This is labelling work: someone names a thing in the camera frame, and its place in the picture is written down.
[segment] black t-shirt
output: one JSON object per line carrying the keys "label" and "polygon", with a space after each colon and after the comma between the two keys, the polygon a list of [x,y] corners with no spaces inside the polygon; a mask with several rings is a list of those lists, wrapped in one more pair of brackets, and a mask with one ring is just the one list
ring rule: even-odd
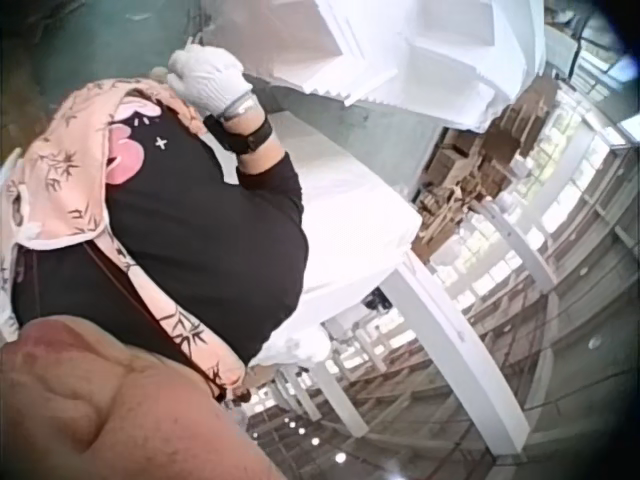
{"label": "black t-shirt", "polygon": [[[123,121],[145,152],[142,168],[107,186],[111,228],[133,259],[180,306],[248,363],[297,307],[308,256],[302,194],[288,155],[226,184],[211,149],[163,107]],[[186,365],[143,318],[92,245],[23,251],[14,286],[18,321],[70,314],[120,341]]]}

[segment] pink graphic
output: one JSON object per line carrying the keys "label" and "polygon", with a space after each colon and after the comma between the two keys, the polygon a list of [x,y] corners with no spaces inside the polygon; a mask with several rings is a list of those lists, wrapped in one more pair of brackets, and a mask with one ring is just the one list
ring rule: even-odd
{"label": "pink graphic", "polygon": [[144,149],[129,138],[131,129],[117,123],[109,127],[109,158],[115,160],[107,166],[107,183],[121,185],[142,168]]}
{"label": "pink graphic", "polygon": [[148,100],[137,97],[125,97],[118,106],[113,121],[122,122],[136,112],[146,115],[147,117],[159,117],[162,114],[160,107]]}

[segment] white cross print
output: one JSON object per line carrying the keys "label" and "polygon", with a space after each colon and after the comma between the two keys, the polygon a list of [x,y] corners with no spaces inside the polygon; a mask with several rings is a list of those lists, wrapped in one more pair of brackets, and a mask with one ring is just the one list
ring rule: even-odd
{"label": "white cross print", "polygon": [[162,150],[164,150],[166,144],[167,144],[166,140],[160,137],[156,137],[156,147],[160,147]]}

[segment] hand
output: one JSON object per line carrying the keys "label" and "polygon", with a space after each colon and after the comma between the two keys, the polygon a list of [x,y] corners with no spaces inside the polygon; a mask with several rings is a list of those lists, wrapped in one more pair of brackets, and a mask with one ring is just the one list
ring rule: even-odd
{"label": "hand", "polygon": [[251,91],[236,57],[222,48],[191,44],[169,60],[169,86],[201,112],[221,115]]}

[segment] pink scarf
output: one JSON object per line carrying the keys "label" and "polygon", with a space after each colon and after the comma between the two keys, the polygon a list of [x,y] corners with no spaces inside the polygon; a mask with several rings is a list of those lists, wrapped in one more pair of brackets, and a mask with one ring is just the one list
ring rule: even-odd
{"label": "pink scarf", "polygon": [[105,184],[117,183],[107,172],[109,131],[116,115],[128,107],[132,93],[176,111],[195,135],[206,129],[196,111],[163,85],[146,79],[104,80],[73,93],[60,107],[44,135],[24,159],[6,165],[0,191],[0,330],[15,340],[17,322],[11,308],[11,286],[18,245],[54,250],[93,241],[126,274],[168,335],[206,374],[233,390],[245,366],[229,346],[169,298],[127,254],[109,228]]}

